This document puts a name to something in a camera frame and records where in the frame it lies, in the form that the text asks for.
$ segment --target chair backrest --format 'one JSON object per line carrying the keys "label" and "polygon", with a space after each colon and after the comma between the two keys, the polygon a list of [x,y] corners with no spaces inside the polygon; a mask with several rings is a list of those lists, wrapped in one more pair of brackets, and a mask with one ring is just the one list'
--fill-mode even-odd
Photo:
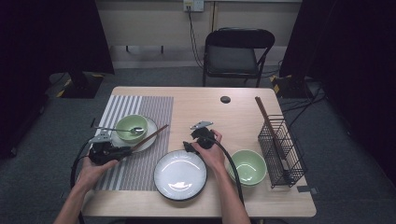
{"label": "chair backrest", "polygon": [[206,46],[240,49],[270,49],[275,43],[271,32],[262,29],[221,28],[206,37]]}

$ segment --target gray carpet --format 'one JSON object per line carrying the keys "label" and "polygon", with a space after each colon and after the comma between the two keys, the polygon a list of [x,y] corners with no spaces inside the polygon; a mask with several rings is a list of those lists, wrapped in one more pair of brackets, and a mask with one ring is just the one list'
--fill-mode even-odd
{"label": "gray carpet", "polygon": [[[269,66],[265,71],[275,70]],[[50,79],[57,80],[61,74]],[[101,118],[117,86],[201,86],[199,67],[119,69],[106,76],[94,99],[61,99],[56,93],[64,77],[49,90],[42,116],[24,136],[14,159],[0,160],[0,223],[51,223],[69,189],[70,167],[81,145],[94,134],[93,118]],[[253,87],[248,81],[246,87]],[[245,87],[243,80],[210,78],[207,86]],[[261,87],[271,88],[268,78]],[[309,83],[312,92],[318,83]],[[284,111],[305,99],[279,99]],[[285,112],[288,122],[302,109]],[[309,106],[293,123],[292,132],[304,150],[306,179],[317,214],[284,219],[288,223],[396,223],[396,189],[373,158],[347,135],[342,118],[324,99]],[[122,223],[116,217],[89,217],[87,223]],[[266,223],[283,223],[268,219]]]}

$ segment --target striped placemat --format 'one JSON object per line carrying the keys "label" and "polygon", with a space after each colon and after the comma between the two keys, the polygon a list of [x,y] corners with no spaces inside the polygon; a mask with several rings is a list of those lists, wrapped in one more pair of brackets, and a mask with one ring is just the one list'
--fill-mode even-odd
{"label": "striped placemat", "polygon": [[[113,128],[123,117],[139,114],[152,119],[160,128],[171,124],[172,108],[173,97],[111,95],[99,125]],[[169,128],[160,132],[148,149],[134,153],[108,170],[93,189],[156,190],[153,172],[157,161],[168,151]]]}

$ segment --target wire basket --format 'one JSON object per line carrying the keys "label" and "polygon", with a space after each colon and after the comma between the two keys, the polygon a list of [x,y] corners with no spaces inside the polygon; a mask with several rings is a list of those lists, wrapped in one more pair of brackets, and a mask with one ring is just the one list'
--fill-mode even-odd
{"label": "wire basket", "polygon": [[303,154],[288,131],[283,116],[267,117],[269,122],[264,122],[258,137],[267,163],[271,188],[292,187],[307,172]]}

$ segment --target chopsticks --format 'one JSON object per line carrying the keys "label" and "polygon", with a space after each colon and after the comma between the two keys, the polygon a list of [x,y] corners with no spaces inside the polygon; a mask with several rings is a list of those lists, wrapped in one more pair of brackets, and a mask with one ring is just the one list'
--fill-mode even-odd
{"label": "chopsticks", "polygon": [[285,152],[283,151],[282,146],[279,143],[279,139],[277,138],[277,135],[276,135],[276,133],[274,131],[274,128],[273,128],[273,126],[272,126],[272,124],[271,124],[271,122],[270,122],[270,120],[268,118],[268,114],[265,111],[264,105],[262,104],[262,99],[260,97],[258,97],[258,96],[256,96],[255,99],[256,99],[257,105],[259,106],[260,111],[262,112],[262,116],[264,117],[264,122],[267,125],[268,130],[269,130],[269,132],[270,132],[270,134],[272,136],[272,139],[273,139],[273,142],[274,142],[274,146],[276,148],[276,152],[277,152],[279,158],[281,159],[283,169],[284,170],[289,170],[289,166],[288,166],[288,163],[286,161]]}
{"label": "chopsticks", "polygon": [[132,151],[137,150],[138,148],[140,148],[141,146],[143,146],[143,144],[145,144],[148,140],[150,140],[152,137],[154,137],[155,135],[157,135],[158,133],[160,133],[162,130],[164,130],[166,127],[168,127],[168,124],[163,125],[159,130],[157,130],[156,132],[152,133],[151,135],[149,135],[148,137],[146,137],[145,139],[143,139],[142,141],[140,141],[138,144],[136,144],[134,147],[131,147]]}

